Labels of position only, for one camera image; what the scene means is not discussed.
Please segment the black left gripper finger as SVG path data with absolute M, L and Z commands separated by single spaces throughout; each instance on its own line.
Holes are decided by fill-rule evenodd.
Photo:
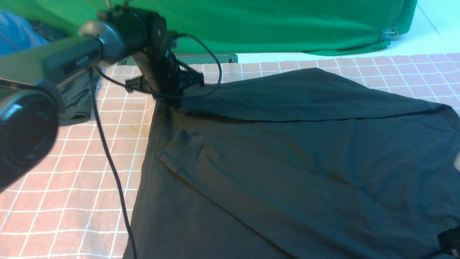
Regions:
M 178 76 L 180 83 L 179 88 L 188 88 L 194 85 L 205 85 L 204 74 L 186 64 L 179 65 Z
M 138 76 L 135 78 L 131 78 L 125 81 L 125 90 L 128 93 L 133 92 L 140 92 L 151 95 L 153 91 L 150 90 L 148 81 L 145 79 L 144 76 Z

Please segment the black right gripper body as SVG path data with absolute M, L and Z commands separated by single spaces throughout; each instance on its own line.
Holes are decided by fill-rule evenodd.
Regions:
M 437 236 L 442 254 L 460 257 L 460 227 L 450 228 Z

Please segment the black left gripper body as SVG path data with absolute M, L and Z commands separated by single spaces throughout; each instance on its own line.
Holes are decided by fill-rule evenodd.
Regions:
M 163 99 L 184 99 L 183 89 L 179 88 L 179 65 L 187 65 L 178 60 L 171 50 L 164 54 L 153 54 L 143 49 L 131 55 L 141 76 L 148 81 L 152 95 Z

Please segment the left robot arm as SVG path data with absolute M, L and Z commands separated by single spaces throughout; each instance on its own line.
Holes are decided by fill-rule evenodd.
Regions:
M 180 103 L 183 91 L 203 86 L 204 75 L 176 59 L 180 37 L 166 19 L 128 2 L 97 13 L 79 36 L 1 57 L 1 190 L 39 164 L 51 151 L 65 110 L 59 87 L 89 68 L 133 57 L 141 76 L 121 86 Z

